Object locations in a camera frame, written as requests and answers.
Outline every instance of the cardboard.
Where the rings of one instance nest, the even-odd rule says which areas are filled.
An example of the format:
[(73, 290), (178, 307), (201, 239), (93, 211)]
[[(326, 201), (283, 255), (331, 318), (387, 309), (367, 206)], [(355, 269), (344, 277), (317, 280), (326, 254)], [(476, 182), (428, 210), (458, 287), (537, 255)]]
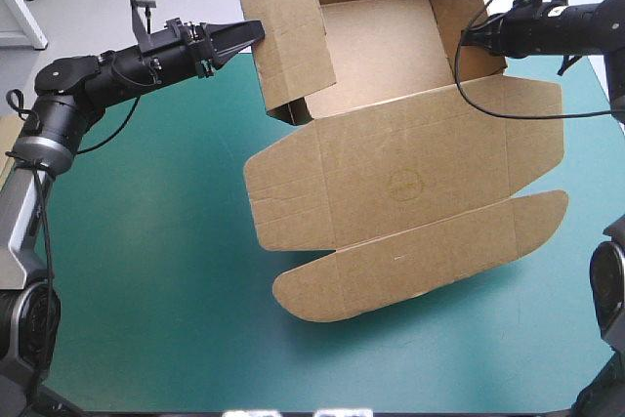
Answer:
[(22, 125), (23, 122), (16, 114), (0, 116), (0, 188), (7, 181), (13, 167), (13, 158), (5, 155), (5, 152), (13, 148)]
[[(489, 109), (562, 112), (556, 84), (465, 84)], [(336, 253), (282, 274), (294, 315), (332, 321), (514, 261), (559, 226), (566, 194), (510, 198), (563, 158), (561, 121), (494, 119), (454, 86), (316, 119), (250, 158), (260, 243)]]
[[(453, 83), (460, 31), (483, 0), (241, 0), (266, 109), (291, 124)], [(501, 72), (468, 48), (463, 79)]]

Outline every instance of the box flap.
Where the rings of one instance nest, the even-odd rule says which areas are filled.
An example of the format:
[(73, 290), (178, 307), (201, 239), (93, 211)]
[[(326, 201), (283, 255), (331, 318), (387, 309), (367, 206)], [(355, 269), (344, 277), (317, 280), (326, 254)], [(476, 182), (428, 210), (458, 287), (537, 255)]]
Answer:
[(560, 190), (496, 202), (285, 272), (273, 295), (309, 321), (377, 310), (530, 253), (558, 228), (566, 205)]
[(318, 0), (241, 0), (246, 19), (266, 37), (253, 46), (267, 110), (336, 82)]
[[(562, 112), (552, 83), (466, 89), (500, 112)], [(315, 120), (250, 158), (245, 179), (264, 247), (343, 249), (503, 200), (562, 158), (560, 121), (493, 119), (448, 86)]]
[(5, 152), (13, 148), (22, 124), (23, 122), (16, 114), (0, 116), (0, 188), (4, 185), (13, 166), (13, 159), (5, 155)]
[[(467, 27), (469, 19), (483, 8), (484, 0), (430, 0), (437, 19), (438, 31), (453, 69), (456, 48), (460, 33)], [(462, 80), (485, 77), (500, 73), (506, 68), (506, 60), (501, 57), (490, 56), (480, 48), (464, 48), (462, 52)]]

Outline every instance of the cardboard box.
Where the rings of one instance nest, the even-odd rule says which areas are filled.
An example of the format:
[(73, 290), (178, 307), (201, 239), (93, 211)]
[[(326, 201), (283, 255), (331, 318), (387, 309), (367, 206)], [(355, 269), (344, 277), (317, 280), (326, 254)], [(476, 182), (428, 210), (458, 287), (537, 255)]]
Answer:
[(13, 148), (22, 126), (21, 119), (16, 114), (0, 116), (0, 188), (9, 177), (13, 167), (13, 158), (5, 155), (6, 151)]
[[(267, 111), (292, 124), (453, 83), (460, 31), (483, 0), (241, 0), (267, 37), (253, 47)], [(463, 52), (463, 79), (502, 58)]]
[[(512, 198), (563, 158), (560, 121), (494, 119), (453, 84), (460, 31), (483, 0), (241, 0), (266, 39), (253, 48), (266, 108), (309, 124), (250, 158), (260, 243), (334, 250), (283, 273), (278, 302), (334, 321), (514, 261), (559, 226), (566, 194)], [(555, 84), (504, 77), (463, 51), (487, 108), (560, 113)]]

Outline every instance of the black cable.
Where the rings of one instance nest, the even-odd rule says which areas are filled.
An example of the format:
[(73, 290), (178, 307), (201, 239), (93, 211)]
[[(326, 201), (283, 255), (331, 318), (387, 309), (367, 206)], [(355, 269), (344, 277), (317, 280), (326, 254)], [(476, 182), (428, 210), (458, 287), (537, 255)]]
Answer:
[(108, 136), (106, 139), (101, 141), (99, 144), (96, 144), (94, 146), (88, 146), (87, 148), (83, 148), (82, 150), (78, 150), (76, 152), (76, 154), (77, 155), (82, 155), (84, 153), (89, 153), (90, 151), (97, 150), (98, 148), (101, 148), (101, 147), (105, 146), (110, 141), (112, 141), (115, 137), (117, 137), (117, 134), (119, 134), (121, 131), (124, 130), (124, 127), (126, 127), (126, 124), (128, 124), (128, 121), (130, 121), (130, 118), (133, 117), (133, 114), (135, 113), (135, 109), (137, 109), (137, 105), (139, 104), (139, 99), (140, 98), (141, 97), (136, 97), (135, 98), (135, 102), (133, 103), (132, 107), (130, 108), (130, 111), (128, 111), (128, 115), (126, 116), (126, 119), (124, 119), (124, 121), (121, 123), (121, 125), (117, 128), (117, 130), (115, 132), (113, 132), (110, 136)]
[[(460, 95), (462, 95), (462, 98), (465, 100), (465, 102), (467, 102), (470, 106), (474, 107), (478, 111), (483, 112), (484, 114), (488, 114), (489, 116), (492, 116), (492, 117), (499, 117), (502, 119), (517, 119), (517, 120), (525, 120), (525, 121), (537, 121), (537, 120), (543, 121), (543, 120), (553, 120), (553, 119), (579, 119), (579, 118), (584, 118), (584, 117), (606, 116), (606, 115), (613, 115), (616, 113), (625, 112), (625, 109), (612, 109), (612, 110), (605, 110), (605, 111), (580, 112), (580, 113), (574, 113), (574, 114), (517, 115), (517, 114), (504, 114), (501, 112), (491, 111), (475, 103), (474, 101), (472, 101), (467, 95), (467, 93), (465, 92), (462, 86), (462, 83), (460, 82), (460, 50), (462, 49), (465, 41), (467, 40), (467, 35), (469, 34), (469, 31), (476, 29), (476, 27), (474, 27), (475, 22), (478, 20), (481, 14), (483, 14), (486, 11), (488, 6), (492, 4), (493, 1), (494, 0), (488, 0), (488, 2), (486, 2), (485, 5), (481, 9), (479, 9), (479, 12), (477, 12), (473, 16), (471, 21), (469, 21), (469, 23), (467, 24), (467, 27), (462, 31), (462, 34), (460, 35), (460, 40), (458, 41), (458, 47), (456, 48), (456, 57), (453, 63), (453, 78), (456, 83), (456, 88), (458, 89), (458, 92), (460, 93)], [(500, 20), (505, 15), (506, 14), (499, 14), (495, 18), (489, 21), (486, 21), (481, 26), (485, 26), (485, 25), (491, 24), (492, 22)]]
[(145, 90), (160, 84), (160, 81), (158, 80), (158, 77), (155, 74), (154, 70), (150, 69), (149, 67), (148, 70), (150, 75), (152, 76), (152, 83), (141, 83), (127, 77), (126, 75), (121, 73), (119, 69), (117, 69), (117, 67), (115, 66), (115, 62), (117, 61), (117, 53), (115, 51), (110, 51), (110, 53), (112, 54), (112, 59), (110, 61), (110, 71), (112, 72), (113, 77), (122, 85), (130, 89), (134, 88), (136, 90)]
[[(14, 102), (14, 97), (18, 99), (17, 103)], [(5, 95), (5, 98), (9, 107), (18, 114), (22, 121), (26, 120), (26, 118), (22, 116), (23, 114), (25, 114), (26, 116), (34, 116), (37, 122), (37, 128), (39, 128), (39, 126), (41, 125), (41, 119), (39, 119), (39, 114), (37, 114), (37, 111), (34, 111), (32, 109), (25, 109), (23, 107), (23, 93), (20, 89), (14, 88), (13, 90), (9, 90)]]

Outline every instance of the green table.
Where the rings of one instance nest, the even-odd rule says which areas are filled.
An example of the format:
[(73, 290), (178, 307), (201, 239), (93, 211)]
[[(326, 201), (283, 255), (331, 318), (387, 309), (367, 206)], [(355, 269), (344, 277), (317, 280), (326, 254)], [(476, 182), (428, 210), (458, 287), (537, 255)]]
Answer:
[[(512, 62), (554, 79), (558, 59)], [(587, 61), (559, 80), (569, 112), (605, 108)], [(85, 145), (107, 135), (112, 109)], [(557, 234), (522, 260), (349, 321), (306, 323), (273, 299), (320, 253), (257, 243), (246, 159), (292, 128), (265, 117), (252, 58), (143, 99), (112, 144), (78, 157), (51, 201), (63, 320), (48, 384), (93, 410), (569, 406), (610, 356), (588, 260), (625, 212), (623, 136), (566, 123), (566, 158), (528, 191), (565, 188)]]

